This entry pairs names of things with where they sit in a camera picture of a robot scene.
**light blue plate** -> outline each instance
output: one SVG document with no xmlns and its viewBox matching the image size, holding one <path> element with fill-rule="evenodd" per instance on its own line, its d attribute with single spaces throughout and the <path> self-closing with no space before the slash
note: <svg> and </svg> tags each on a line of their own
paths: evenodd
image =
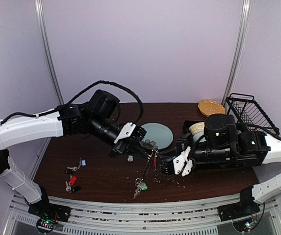
<svg viewBox="0 0 281 235">
<path fill-rule="evenodd" d="M 150 140 L 156 142 L 158 149 L 167 148 L 173 141 L 173 133 L 165 125 L 160 123 L 146 123 L 141 127 L 147 131 L 144 141 Z"/>
</svg>

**black robot arm segment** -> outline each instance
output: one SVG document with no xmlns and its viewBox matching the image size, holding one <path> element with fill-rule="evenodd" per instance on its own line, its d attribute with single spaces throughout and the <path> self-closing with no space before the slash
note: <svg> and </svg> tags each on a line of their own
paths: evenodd
<svg viewBox="0 0 281 235">
<path fill-rule="evenodd" d="M 106 120 L 112 116 L 119 102 L 114 95 L 97 90 L 90 101 L 64 107 L 58 118 L 62 121 L 64 136 L 94 135 L 113 147 L 111 157 L 122 154 L 147 156 L 139 144 L 146 135 L 146 131 L 142 127 L 130 122 L 120 130 Z"/>
<path fill-rule="evenodd" d="M 265 133 L 257 131 L 238 132 L 232 115 L 211 115 L 204 122 L 205 141 L 194 143 L 191 134 L 186 134 L 185 138 L 178 140 L 177 148 L 169 153 L 171 156 L 161 162 L 161 172 L 183 176 L 182 170 L 188 161 L 181 159 L 187 147 L 193 150 L 187 159 L 192 159 L 201 168 L 261 165 L 270 150 L 265 136 Z"/>
</svg>

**black key fob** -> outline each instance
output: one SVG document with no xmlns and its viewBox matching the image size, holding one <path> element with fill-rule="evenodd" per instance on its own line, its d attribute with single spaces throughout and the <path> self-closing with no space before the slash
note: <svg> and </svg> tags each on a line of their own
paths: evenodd
<svg viewBox="0 0 281 235">
<path fill-rule="evenodd" d="M 76 186 L 76 187 L 73 187 L 70 192 L 78 192 L 80 190 L 81 190 L 81 186 Z"/>
<path fill-rule="evenodd" d="M 73 170 L 71 170 L 71 169 L 67 169 L 67 170 L 65 170 L 65 174 L 67 174 L 67 175 L 71 175 L 71 174 L 73 174 Z"/>
</svg>

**key ring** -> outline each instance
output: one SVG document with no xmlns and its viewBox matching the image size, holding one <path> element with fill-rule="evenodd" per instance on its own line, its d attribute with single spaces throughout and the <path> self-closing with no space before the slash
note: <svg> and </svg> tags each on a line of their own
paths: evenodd
<svg viewBox="0 0 281 235">
<path fill-rule="evenodd" d="M 141 183 L 142 183 L 142 179 L 140 179 L 140 178 L 135 179 L 135 185 L 136 186 L 140 185 Z"/>
</svg>

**key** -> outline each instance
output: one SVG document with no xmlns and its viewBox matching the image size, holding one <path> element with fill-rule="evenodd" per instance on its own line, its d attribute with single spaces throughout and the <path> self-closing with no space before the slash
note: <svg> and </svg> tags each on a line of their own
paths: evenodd
<svg viewBox="0 0 281 235">
<path fill-rule="evenodd" d="M 135 190 L 133 199 L 135 199 L 135 198 L 140 194 L 140 191 L 141 191 L 141 188 L 140 188 L 140 186 L 138 185 L 138 186 L 137 186 L 137 189 Z"/>
<path fill-rule="evenodd" d="M 79 165 L 77 167 L 77 170 L 79 170 L 80 167 L 81 167 L 81 160 L 79 160 Z"/>
<path fill-rule="evenodd" d="M 67 181 L 65 181 L 65 183 L 66 183 L 66 191 L 70 192 L 72 190 L 71 186 L 68 184 Z"/>
<path fill-rule="evenodd" d="M 73 174 L 74 172 L 76 172 L 78 170 L 78 168 L 76 166 L 74 167 L 68 167 L 66 170 L 65 170 L 65 174 Z"/>
</svg>

